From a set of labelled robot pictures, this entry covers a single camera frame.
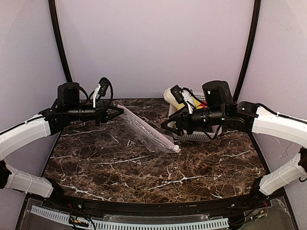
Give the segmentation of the yellow napa cabbage toy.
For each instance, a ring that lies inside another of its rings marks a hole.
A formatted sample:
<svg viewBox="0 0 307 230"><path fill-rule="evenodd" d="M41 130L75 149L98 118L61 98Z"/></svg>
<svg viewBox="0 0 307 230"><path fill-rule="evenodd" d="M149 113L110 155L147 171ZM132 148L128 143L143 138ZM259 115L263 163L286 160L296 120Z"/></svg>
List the yellow napa cabbage toy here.
<svg viewBox="0 0 307 230"><path fill-rule="evenodd" d="M171 88L167 88L164 91L164 100L168 102L170 105L174 106L176 110L180 110L181 108L185 107L186 105L184 103L178 103L173 94L171 93Z"/></svg>

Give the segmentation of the clear zip top bag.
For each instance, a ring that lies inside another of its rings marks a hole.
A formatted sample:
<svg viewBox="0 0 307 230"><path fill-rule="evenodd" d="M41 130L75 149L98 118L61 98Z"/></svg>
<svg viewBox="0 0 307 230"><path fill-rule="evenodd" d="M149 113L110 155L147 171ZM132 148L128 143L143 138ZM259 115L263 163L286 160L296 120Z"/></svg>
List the clear zip top bag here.
<svg viewBox="0 0 307 230"><path fill-rule="evenodd" d="M129 131L139 139L149 152L179 153L181 151L179 145L176 145L128 108L119 104L117 107L123 110L121 117Z"/></svg>

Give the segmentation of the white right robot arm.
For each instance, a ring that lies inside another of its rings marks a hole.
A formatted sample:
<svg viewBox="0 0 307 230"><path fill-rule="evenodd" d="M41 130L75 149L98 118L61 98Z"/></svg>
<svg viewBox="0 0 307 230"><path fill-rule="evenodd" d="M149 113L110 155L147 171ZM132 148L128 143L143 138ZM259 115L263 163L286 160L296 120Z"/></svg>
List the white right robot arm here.
<svg viewBox="0 0 307 230"><path fill-rule="evenodd" d="M263 104L235 103L226 81L214 80L202 86L205 101L199 101L189 89L178 85L164 92L164 99L171 105L183 105L161 124L162 129L178 136L205 133L211 126L226 126L246 133L264 134L281 138L298 145L300 151L287 163L256 179L250 194L267 197L276 190L307 174L307 122L275 112Z"/></svg>

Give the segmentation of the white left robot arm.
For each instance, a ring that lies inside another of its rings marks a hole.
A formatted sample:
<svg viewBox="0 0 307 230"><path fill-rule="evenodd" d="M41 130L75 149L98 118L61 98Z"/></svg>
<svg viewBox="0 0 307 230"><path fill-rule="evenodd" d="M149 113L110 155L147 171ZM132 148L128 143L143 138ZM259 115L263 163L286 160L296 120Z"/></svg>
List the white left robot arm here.
<svg viewBox="0 0 307 230"><path fill-rule="evenodd" d="M42 138L57 134L74 121L94 121L96 126L123 114L123 109L112 106L112 98L101 101L107 90L114 93L111 82L103 77L84 102L80 92L85 90L77 82L58 87L58 97L50 108L0 133L0 187L44 198L63 195L62 187L52 179L37 177L20 171L5 162L18 149Z"/></svg>

